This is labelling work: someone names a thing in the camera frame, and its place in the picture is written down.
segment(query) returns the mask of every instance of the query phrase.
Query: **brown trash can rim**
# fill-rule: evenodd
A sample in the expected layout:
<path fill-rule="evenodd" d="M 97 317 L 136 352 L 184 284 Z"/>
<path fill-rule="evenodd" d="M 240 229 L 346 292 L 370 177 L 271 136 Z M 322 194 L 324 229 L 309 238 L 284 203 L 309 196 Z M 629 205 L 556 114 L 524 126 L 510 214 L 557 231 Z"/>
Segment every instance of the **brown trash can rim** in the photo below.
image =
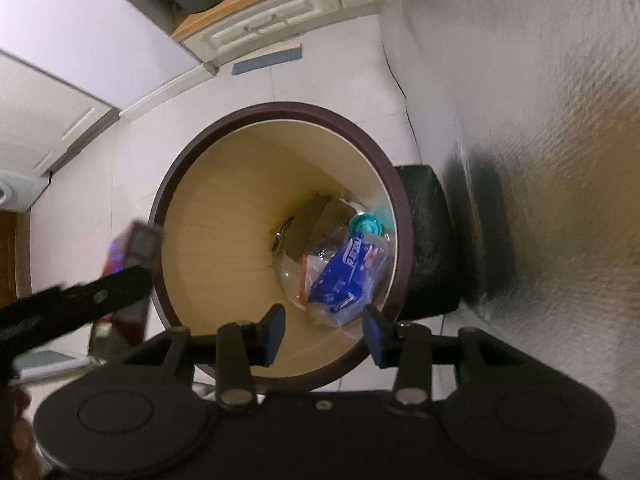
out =
<path fill-rule="evenodd" d="M 359 126 L 330 110 L 304 103 L 271 102 L 242 108 L 217 120 L 199 133 L 175 159 L 156 193 L 149 221 L 159 226 L 164 225 L 178 184 L 207 148 L 240 128 L 274 120 L 303 121 L 322 126 L 338 134 L 366 157 L 382 180 L 396 218 L 397 237 L 394 279 L 382 313 L 388 320 L 394 320 L 400 313 L 406 298 L 414 260 L 414 232 L 409 203 L 398 172 L 382 149 Z M 162 268 L 154 279 L 152 299 L 165 328 L 180 325 L 166 290 Z M 272 390 L 308 391 L 342 377 L 360 364 L 368 354 L 367 346 L 363 340 L 360 340 L 348 352 L 318 370 L 286 378 L 255 377 L 255 382 Z M 200 368 L 211 376 L 215 375 L 214 369 L 209 365 L 201 365 Z"/>

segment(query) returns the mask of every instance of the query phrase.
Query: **black circular pad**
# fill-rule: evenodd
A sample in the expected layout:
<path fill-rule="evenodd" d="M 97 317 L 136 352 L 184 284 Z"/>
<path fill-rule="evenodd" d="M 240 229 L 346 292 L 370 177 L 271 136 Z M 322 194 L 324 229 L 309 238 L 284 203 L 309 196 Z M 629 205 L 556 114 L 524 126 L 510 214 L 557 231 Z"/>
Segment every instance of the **black circular pad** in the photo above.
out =
<path fill-rule="evenodd" d="M 94 433 L 123 434 L 142 428 L 154 414 L 152 402 L 133 392 L 106 392 L 82 403 L 78 419 Z"/>
<path fill-rule="evenodd" d="M 506 476 L 585 472 L 600 465 L 615 421 L 591 390 L 570 386 L 464 386 L 442 410 L 449 439 Z"/>
<path fill-rule="evenodd" d="M 79 380 L 53 393 L 37 411 L 37 443 L 60 469 L 142 476 L 181 458 L 204 432 L 204 403 L 187 386 L 105 389 Z"/>

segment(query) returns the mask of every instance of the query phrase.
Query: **white baseboard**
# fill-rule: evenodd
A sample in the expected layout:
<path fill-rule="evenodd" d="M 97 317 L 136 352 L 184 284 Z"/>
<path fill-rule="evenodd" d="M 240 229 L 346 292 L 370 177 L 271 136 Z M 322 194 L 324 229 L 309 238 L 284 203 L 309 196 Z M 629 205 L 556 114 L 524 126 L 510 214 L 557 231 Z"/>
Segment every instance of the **white baseboard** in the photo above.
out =
<path fill-rule="evenodd" d="M 186 92 L 206 80 L 211 79 L 214 75 L 209 72 L 203 65 L 199 65 L 178 77 L 171 79 L 168 83 L 156 88 L 151 93 L 140 98 L 129 108 L 120 112 L 120 117 L 127 121 L 135 121 L 144 114 L 150 112 L 157 106 L 168 101 L 169 99 Z"/>

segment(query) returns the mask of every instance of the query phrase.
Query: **white door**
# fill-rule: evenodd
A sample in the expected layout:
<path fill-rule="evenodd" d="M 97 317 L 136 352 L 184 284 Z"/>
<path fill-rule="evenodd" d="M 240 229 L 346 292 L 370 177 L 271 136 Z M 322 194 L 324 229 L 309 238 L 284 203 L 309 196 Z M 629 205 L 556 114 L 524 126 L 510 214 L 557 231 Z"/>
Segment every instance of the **white door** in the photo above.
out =
<path fill-rule="evenodd" d="M 0 170 L 41 176 L 110 107 L 0 55 Z"/>

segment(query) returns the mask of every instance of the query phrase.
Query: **floor tile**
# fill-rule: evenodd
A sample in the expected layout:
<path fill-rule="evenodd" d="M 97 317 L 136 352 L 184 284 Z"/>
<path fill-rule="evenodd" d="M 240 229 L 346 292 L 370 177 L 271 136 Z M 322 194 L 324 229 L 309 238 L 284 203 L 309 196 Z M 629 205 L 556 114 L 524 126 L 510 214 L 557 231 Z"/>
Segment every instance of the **floor tile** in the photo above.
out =
<path fill-rule="evenodd" d="M 276 101 L 315 104 L 354 122 L 404 111 L 377 16 L 313 30 L 300 41 L 302 59 L 271 67 Z"/>
<path fill-rule="evenodd" d="M 76 283 L 92 282 L 100 277 L 111 241 L 111 222 L 105 220 L 92 231 L 59 245 L 48 260 L 48 268 L 55 269 L 50 283 L 40 283 L 46 288 L 57 283 L 66 286 Z M 59 352 L 82 356 L 86 355 L 91 325 L 67 334 L 49 344 Z"/>
<path fill-rule="evenodd" d="M 342 378 L 340 391 L 391 390 L 395 378 L 395 368 L 380 369 L 369 356 Z"/>
<path fill-rule="evenodd" d="M 358 123 L 386 153 L 394 166 L 420 164 L 418 145 L 404 111 Z"/>
<path fill-rule="evenodd" d="M 128 202 L 129 195 L 113 194 L 111 197 L 111 238 L 123 233 L 133 220 L 147 222 L 155 194 L 145 196 L 137 202 Z"/>
<path fill-rule="evenodd" d="M 340 384 L 342 383 L 342 378 L 334 381 L 333 383 L 325 384 L 324 386 L 320 386 L 313 390 L 314 392 L 339 392 Z"/>
<path fill-rule="evenodd" d="M 212 79 L 165 102 L 132 123 L 121 121 L 113 159 L 113 193 L 125 203 L 155 193 L 169 167 L 204 128 L 231 112 L 273 100 L 268 68 Z"/>
<path fill-rule="evenodd" d="M 204 373 L 197 366 L 193 374 L 193 380 L 204 384 L 216 384 L 216 380 L 213 377 L 211 377 L 209 374 Z"/>
<path fill-rule="evenodd" d="M 153 336 L 156 336 L 161 332 L 164 332 L 164 325 L 162 324 L 160 316 L 158 316 L 158 311 L 156 310 L 154 302 L 151 301 L 149 304 L 149 314 L 146 320 L 145 339 L 151 339 Z"/>
<path fill-rule="evenodd" d="M 415 322 L 427 327 L 431 330 L 433 335 L 440 335 L 442 333 L 442 323 L 444 316 L 425 317 L 424 319 L 418 319 Z"/>
<path fill-rule="evenodd" d="M 56 173 L 31 208 L 31 261 L 47 259 L 63 243 L 111 216 L 111 158 L 116 124 Z"/>
<path fill-rule="evenodd" d="M 26 390 L 31 397 L 31 404 L 24 412 L 24 417 L 30 422 L 33 422 L 33 417 L 42 404 L 42 401 L 75 379 L 76 378 L 67 378 L 59 381 L 53 381 L 52 383 L 44 383 L 28 387 Z"/>
<path fill-rule="evenodd" d="M 446 399 L 456 391 L 456 370 L 453 365 L 433 367 L 433 400 Z"/>

